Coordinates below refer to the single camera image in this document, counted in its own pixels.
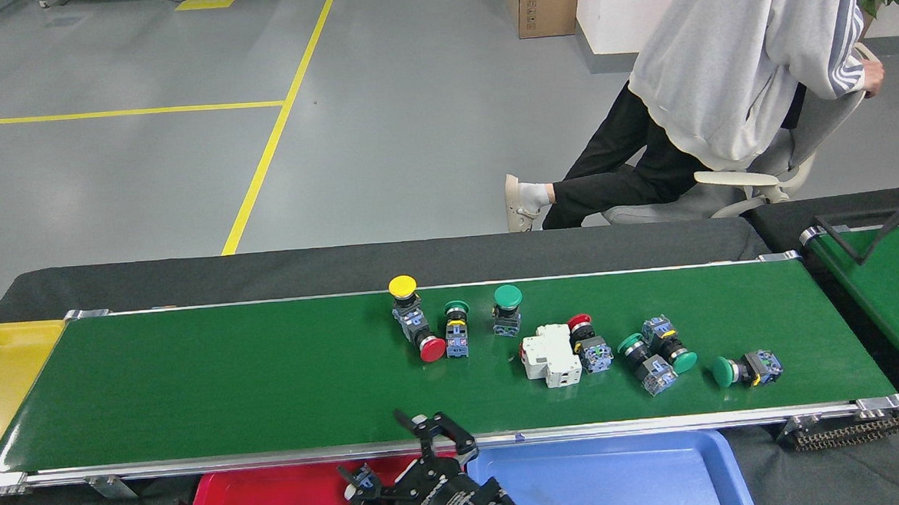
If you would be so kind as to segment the person's right hand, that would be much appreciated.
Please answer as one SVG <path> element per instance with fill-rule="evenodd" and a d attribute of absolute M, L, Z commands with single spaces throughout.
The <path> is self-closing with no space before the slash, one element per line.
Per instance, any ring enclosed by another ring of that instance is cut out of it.
<path fill-rule="evenodd" d="M 886 78 L 886 72 L 882 61 L 879 59 L 863 59 L 864 80 L 862 90 L 865 98 L 873 98 L 881 93 Z"/>

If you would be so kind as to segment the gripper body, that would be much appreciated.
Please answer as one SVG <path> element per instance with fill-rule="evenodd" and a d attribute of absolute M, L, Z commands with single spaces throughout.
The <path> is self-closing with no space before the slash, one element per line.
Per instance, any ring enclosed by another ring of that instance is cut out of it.
<path fill-rule="evenodd" d="M 397 493 L 411 500 L 399 500 L 396 505 L 507 505 L 507 493 L 492 477 L 483 485 L 462 472 L 434 479 L 402 476 L 397 482 Z"/>

